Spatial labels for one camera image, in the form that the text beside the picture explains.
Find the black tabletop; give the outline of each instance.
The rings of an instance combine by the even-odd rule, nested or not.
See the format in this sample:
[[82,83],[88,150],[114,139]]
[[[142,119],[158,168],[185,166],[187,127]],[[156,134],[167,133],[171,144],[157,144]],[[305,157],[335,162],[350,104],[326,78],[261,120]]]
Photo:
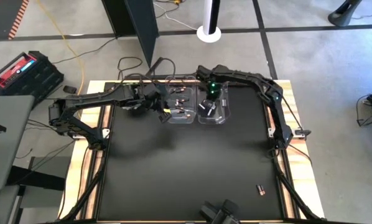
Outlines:
[[29,118],[33,96],[0,96],[0,189],[6,184],[24,128]]
[[98,219],[202,220],[204,201],[225,199],[241,220],[281,218],[263,104],[250,88],[230,88],[229,104],[221,125],[160,124],[154,112],[116,110]]

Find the wooden frame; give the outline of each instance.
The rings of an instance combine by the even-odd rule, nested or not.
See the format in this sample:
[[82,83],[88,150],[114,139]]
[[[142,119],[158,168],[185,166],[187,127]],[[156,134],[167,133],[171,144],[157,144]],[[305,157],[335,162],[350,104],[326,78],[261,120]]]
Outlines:
[[[119,82],[118,80],[114,81],[90,81],[88,91],[87,93],[98,93],[104,91],[105,83],[106,82]],[[291,110],[294,112],[297,119],[299,119],[299,114],[297,110],[297,105],[295,103],[294,99],[294,93],[292,92],[291,83],[289,80],[276,80],[276,83],[278,83],[283,88],[283,95],[284,98],[287,100],[287,102],[290,105]],[[298,124],[295,121],[293,115],[289,111],[288,107],[282,102],[282,107],[284,111],[284,117],[286,119],[286,123],[292,128],[297,129]],[[109,110],[110,106],[107,106],[105,109],[105,114],[103,115],[103,127],[106,127],[108,125],[109,120]],[[81,120],[90,125],[91,127],[98,125],[99,120],[99,113],[100,108],[90,108],[87,110],[82,111]],[[309,155],[307,146],[304,140],[300,139],[293,139],[291,141],[291,144],[295,146],[296,148],[300,149],[302,152]],[[64,207],[63,212],[60,218],[64,217],[71,208],[75,205],[77,202],[79,196],[84,192],[85,190],[85,184],[87,182],[89,168],[91,164],[91,155],[92,151],[87,149],[87,141],[82,139],[78,140],[74,145],[74,150],[72,154],[72,159],[70,162],[70,168],[68,170],[67,175],[67,182],[66,182],[66,198],[64,201]],[[85,154],[85,162],[84,165],[82,165],[83,156]],[[97,153],[97,157],[95,160],[95,167],[94,167],[94,173],[99,168],[102,152]],[[317,190],[316,181],[313,173],[312,166],[310,164],[310,161],[300,152],[296,151],[295,149],[289,147],[287,148],[287,158],[289,161],[289,167],[291,170],[292,175],[292,181],[294,183],[294,188],[302,198],[302,200],[306,203],[306,205],[313,211],[316,215],[319,217],[324,217],[323,214],[323,208],[322,204],[320,202],[319,192]],[[278,157],[280,167],[282,170],[284,170],[284,159],[281,155]],[[294,212],[292,209],[292,200],[288,193],[288,191],[285,189],[284,186],[282,186],[282,191],[284,194],[284,201],[286,205],[287,210],[287,216],[289,218],[294,218]],[[93,208],[95,206],[96,202],[96,187],[92,191],[89,200],[87,202],[86,207],[86,213],[85,218],[93,218]]]

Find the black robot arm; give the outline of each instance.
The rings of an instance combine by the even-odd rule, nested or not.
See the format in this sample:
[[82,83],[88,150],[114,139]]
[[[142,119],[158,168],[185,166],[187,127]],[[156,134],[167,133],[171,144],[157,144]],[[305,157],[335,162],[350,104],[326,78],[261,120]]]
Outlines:
[[273,134],[275,148],[285,149],[291,142],[293,133],[286,125],[281,105],[282,88],[271,79],[258,73],[246,73],[217,65],[213,70],[199,66],[197,80],[200,80],[200,88],[207,93],[207,99],[215,101],[220,95],[220,86],[225,82],[237,82],[251,86],[257,91],[259,97],[271,110],[275,131]]
[[69,96],[57,99],[49,106],[49,125],[56,128],[59,134],[74,134],[84,136],[89,143],[90,149],[102,150],[108,145],[107,139],[103,137],[102,130],[91,128],[80,121],[74,114],[82,109],[97,106],[113,105],[126,110],[143,107],[148,110],[156,110],[161,122],[170,118],[166,109],[167,90],[163,84],[150,83],[146,86],[119,85],[102,92],[79,96]]

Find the wooden board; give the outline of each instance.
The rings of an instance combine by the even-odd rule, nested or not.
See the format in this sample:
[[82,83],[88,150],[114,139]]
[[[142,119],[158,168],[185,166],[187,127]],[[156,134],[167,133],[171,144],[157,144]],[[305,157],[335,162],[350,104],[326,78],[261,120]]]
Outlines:
[[[103,92],[105,88],[106,82],[119,82],[117,80],[114,81],[90,81],[87,93],[98,93]],[[291,110],[294,112],[295,116],[299,120],[298,109],[294,99],[294,93],[292,92],[291,83],[289,80],[276,80],[276,82],[283,88],[283,95],[284,98],[287,100]],[[286,123],[292,128],[297,129],[298,124],[295,121],[292,113],[289,111],[288,107],[284,103],[283,104],[283,111],[284,117],[286,119]],[[90,108],[87,110],[82,111],[81,120],[94,127],[98,124],[100,108]],[[108,122],[108,115],[109,115],[109,106],[106,107],[105,110],[105,118],[104,118],[104,125],[107,125]],[[309,155],[307,146],[304,140],[300,139],[293,139],[291,144],[296,148],[300,149],[302,152]],[[85,154],[85,162],[84,166],[81,167],[83,156],[85,153],[85,149],[87,147],[86,140],[79,140],[74,145],[73,155],[70,162],[70,168],[68,170],[68,176],[66,181],[66,198],[64,203],[63,212],[61,218],[64,217],[71,208],[77,202],[79,196],[85,190],[85,183],[88,176],[88,171],[91,162],[91,150],[87,150]],[[319,197],[319,192],[317,190],[316,181],[313,173],[312,166],[310,161],[300,152],[296,151],[295,149],[289,147],[287,149],[289,165],[291,168],[291,175],[292,180],[294,182],[294,188],[302,198],[302,200],[309,206],[311,211],[313,211],[319,217],[324,217],[323,208]],[[99,165],[100,165],[100,157],[101,153],[98,153],[96,159],[96,165],[94,172],[96,173]],[[283,159],[279,156],[279,162],[281,162],[281,168],[283,169],[284,166],[282,165]],[[285,196],[286,201],[286,209],[289,218],[293,218],[294,214],[292,212],[292,204],[291,198],[288,194],[288,191],[283,186],[283,193]],[[86,211],[86,218],[92,218],[93,207],[95,205],[95,197],[96,197],[96,188],[91,193],[88,204],[87,204],[87,211]]]

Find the gray table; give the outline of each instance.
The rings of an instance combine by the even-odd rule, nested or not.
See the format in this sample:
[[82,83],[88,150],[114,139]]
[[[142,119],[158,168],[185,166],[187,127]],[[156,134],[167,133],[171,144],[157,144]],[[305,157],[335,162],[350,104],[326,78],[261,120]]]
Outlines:
[[13,166],[24,128],[29,118],[33,96],[0,96],[0,190],[5,185],[31,185],[63,190],[65,179]]

